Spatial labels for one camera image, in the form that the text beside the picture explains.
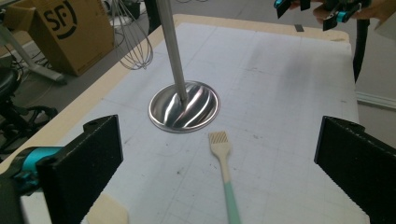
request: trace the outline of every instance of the wire whisk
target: wire whisk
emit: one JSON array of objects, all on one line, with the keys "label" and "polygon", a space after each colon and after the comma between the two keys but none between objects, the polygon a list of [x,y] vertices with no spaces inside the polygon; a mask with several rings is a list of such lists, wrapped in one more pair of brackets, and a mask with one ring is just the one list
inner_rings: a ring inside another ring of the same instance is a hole
[{"label": "wire whisk", "polygon": [[115,51],[120,63],[131,70],[146,69],[153,58],[151,43],[122,0],[111,2],[111,25],[114,28]]}]

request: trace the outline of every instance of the cardboard box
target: cardboard box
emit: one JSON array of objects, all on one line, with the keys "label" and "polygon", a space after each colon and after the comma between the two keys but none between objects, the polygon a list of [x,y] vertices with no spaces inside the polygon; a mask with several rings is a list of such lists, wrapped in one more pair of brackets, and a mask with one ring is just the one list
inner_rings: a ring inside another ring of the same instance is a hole
[{"label": "cardboard box", "polygon": [[81,75],[113,50],[113,29],[101,0],[22,0],[3,24],[27,31],[53,69]]}]

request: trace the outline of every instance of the metal base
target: metal base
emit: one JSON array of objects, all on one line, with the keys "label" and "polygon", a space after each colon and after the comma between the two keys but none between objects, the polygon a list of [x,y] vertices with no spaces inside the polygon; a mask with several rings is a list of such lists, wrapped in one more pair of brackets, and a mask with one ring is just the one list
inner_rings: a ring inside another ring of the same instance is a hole
[{"label": "metal base", "polygon": [[181,102],[176,85],[159,91],[149,103],[151,121],[170,133],[189,133],[205,127],[219,112],[219,97],[205,83],[185,83],[187,100]]}]

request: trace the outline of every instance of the white table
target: white table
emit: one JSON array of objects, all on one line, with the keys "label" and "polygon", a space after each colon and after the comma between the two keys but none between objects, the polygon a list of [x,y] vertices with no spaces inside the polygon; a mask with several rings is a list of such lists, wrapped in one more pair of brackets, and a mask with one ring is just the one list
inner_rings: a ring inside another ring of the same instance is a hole
[{"label": "white table", "polygon": [[[149,120],[149,100],[173,83],[161,42],[147,70],[120,77],[70,130],[61,131],[66,134],[56,145],[82,133],[87,121],[119,115],[124,162],[105,193],[129,210],[130,223],[227,223],[219,162],[208,142],[217,131],[226,131],[233,145],[229,164],[243,223],[369,223],[314,163],[322,116],[359,122],[350,45],[226,28],[219,20],[177,27],[186,80],[204,82],[219,94],[212,123],[174,134]],[[119,78],[111,71],[107,78]],[[24,200],[37,223],[45,223],[36,206],[42,201],[40,195]]]}]

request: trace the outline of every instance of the teal brush handle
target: teal brush handle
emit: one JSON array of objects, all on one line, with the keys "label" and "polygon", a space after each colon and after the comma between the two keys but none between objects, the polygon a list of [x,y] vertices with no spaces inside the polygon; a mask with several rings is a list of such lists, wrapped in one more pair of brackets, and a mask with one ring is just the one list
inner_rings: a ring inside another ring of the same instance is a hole
[{"label": "teal brush handle", "polygon": [[233,196],[233,186],[231,182],[224,183],[225,200],[227,203],[228,223],[240,224],[238,208],[236,207],[235,197]]}]

